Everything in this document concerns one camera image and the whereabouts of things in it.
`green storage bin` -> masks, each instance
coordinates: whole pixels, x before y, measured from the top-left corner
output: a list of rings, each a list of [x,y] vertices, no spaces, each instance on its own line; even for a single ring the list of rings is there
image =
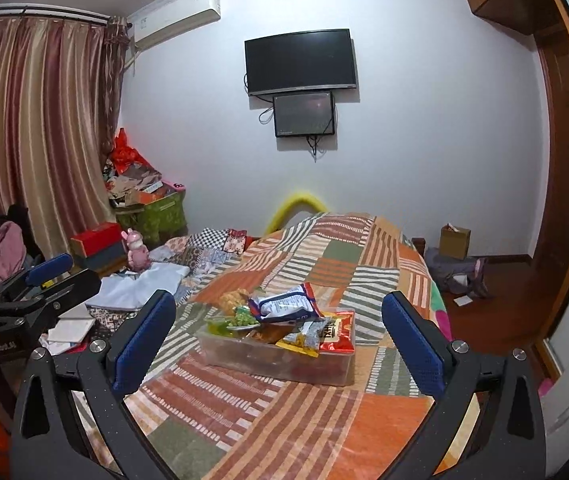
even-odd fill
[[[170,238],[186,234],[186,219],[182,209],[184,192],[176,192],[147,205],[133,205],[114,210],[116,220],[127,230],[142,233],[149,250]]]

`silver bolt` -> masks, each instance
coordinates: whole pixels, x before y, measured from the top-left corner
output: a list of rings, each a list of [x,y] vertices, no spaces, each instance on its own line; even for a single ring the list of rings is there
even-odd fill
[[[466,354],[469,351],[469,345],[459,339],[456,339],[451,343],[451,347],[453,348],[453,351],[458,352],[458,354]]]
[[[88,349],[94,354],[99,354],[106,348],[106,343],[102,339],[96,339],[89,346]]]
[[[31,359],[42,359],[46,354],[46,350],[40,346],[40,348],[36,348],[33,352],[31,352]]]
[[[524,361],[526,359],[526,352],[521,348],[514,348],[513,357],[515,357],[518,361]]]

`striped blanket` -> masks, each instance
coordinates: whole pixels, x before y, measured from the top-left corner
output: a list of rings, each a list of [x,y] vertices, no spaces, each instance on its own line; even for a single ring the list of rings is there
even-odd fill
[[[321,309],[357,313],[354,384],[314,386],[204,364],[195,334],[222,294],[258,286],[282,292],[305,281]],[[381,300],[392,290],[450,336],[442,298],[397,227],[367,214],[308,218],[201,280],[178,307],[148,376],[126,404],[182,480],[376,479],[433,402],[418,391],[381,322]],[[477,411],[472,404],[440,469],[459,458]],[[101,461],[109,463],[90,416],[83,420]]]

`wooden door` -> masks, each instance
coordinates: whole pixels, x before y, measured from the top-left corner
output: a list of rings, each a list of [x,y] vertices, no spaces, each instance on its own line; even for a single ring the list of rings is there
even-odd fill
[[[547,200],[535,264],[554,281],[569,268],[569,36],[562,29],[538,38],[545,73],[551,145]]]

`air conditioner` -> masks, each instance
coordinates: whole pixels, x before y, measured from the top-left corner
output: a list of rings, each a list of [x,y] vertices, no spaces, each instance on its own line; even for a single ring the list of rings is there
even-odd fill
[[[135,46],[144,50],[219,19],[220,0],[176,0],[134,21]]]

